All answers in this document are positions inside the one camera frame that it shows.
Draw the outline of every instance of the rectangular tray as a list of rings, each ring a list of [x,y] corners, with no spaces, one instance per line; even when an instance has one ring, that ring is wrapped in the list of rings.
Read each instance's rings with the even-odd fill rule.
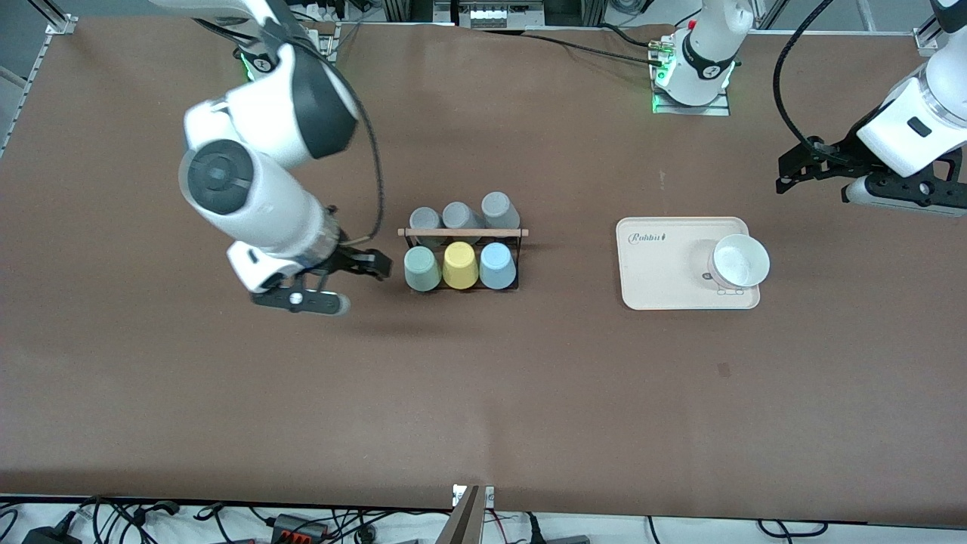
[[[618,222],[621,296],[633,310],[751,310],[759,287],[728,289],[711,279],[719,239],[748,234],[736,217],[627,217]]]

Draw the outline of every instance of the cup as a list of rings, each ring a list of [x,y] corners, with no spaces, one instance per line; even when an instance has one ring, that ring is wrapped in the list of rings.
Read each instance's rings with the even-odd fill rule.
[[[520,228],[520,214],[511,199],[500,191],[484,196],[481,209],[487,228]]]
[[[477,254],[466,242],[454,242],[443,254],[443,281],[454,289],[466,289],[477,282]]]
[[[417,291],[429,291],[440,285],[440,265],[436,256],[424,246],[410,248],[403,257],[406,285]]]
[[[436,210],[423,206],[410,214],[410,228],[443,228],[443,220]],[[417,236],[417,242],[428,248],[439,246],[445,239],[443,236]]]
[[[443,208],[443,224],[447,228],[484,228],[484,219],[463,202],[451,202]],[[480,236],[461,236],[456,238],[468,244],[476,244]]]
[[[481,251],[481,282],[491,289],[505,289],[517,276],[511,250],[500,242],[487,244]]]
[[[722,287],[755,287],[769,275],[769,253],[747,234],[729,234],[709,256],[709,274]]]

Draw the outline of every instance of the white robot link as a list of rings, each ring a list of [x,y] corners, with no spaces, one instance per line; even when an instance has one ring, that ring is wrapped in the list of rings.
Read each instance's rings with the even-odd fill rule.
[[[661,38],[672,50],[666,66],[654,71],[655,85],[687,106],[710,103],[728,85],[752,22],[748,0],[703,0],[688,27]]]
[[[930,0],[947,43],[898,83],[881,105],[846,137],[828,145],[803,137],[789,120],[779,92],[785,53],[824,0],[779,56],[774,91],[779,114],[800,141],[779,158],[776,191],[831,177],[856,181],[842,200],[872,206],[960,217],[967,214],[967,185],[959,183],[961,147],[967,143],[967,0]]]
[[[383,209],[381,167],[362,104],[281,0],[152,1],[244,41],[272,67],[185,114],[189,149],[179,170],[185,199],[236,240],[228,260],[253,302],[344,315],[349,299],[323,290],[330,274],[344,270],[383,280],[392,268],[382,253],[353,247],[376,234]],[[254,28],[258,37],[226,30],[229,24]],[[380,211],[368,236],[348,240],[335,208],[320,204],[286,170],[345,149],[361,116],[373,145]],[[307,285],[307,275],[314,285]]]

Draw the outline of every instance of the logo on tray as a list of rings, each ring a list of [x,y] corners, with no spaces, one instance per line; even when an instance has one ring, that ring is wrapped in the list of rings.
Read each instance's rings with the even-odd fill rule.
[[[641,242],[660,242],[661,240],[664,240],[664,232],[662,234],[641,234],[640,232],[634,232],[628,237],[628,243],[632,244],[632,246]]]

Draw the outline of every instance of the table surface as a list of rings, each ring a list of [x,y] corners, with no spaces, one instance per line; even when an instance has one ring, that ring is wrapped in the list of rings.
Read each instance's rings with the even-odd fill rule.
[[[667,27],[649,27],[639,38]],[[644,54],[604,32],[579,40]],[[332,319],[255,307],[176,181],[183,112],[242,82],[184,19],[55,38],[0,163],[7,492],[967,524],[967,236],[957,221],[775,194],[785,37],[751,36],[728,118],[655,115],[644,69],[437,26],[363,28],[340,66],[386,167],[377,247],[417,206],[501,190],[521,289],[335,277]],[[839,138],[922,59],[804,37],[784,89]],[[294,170],[368,229],[366,139]],[[634,312],[614,227],[736,216],[773,272],[748,312]]]

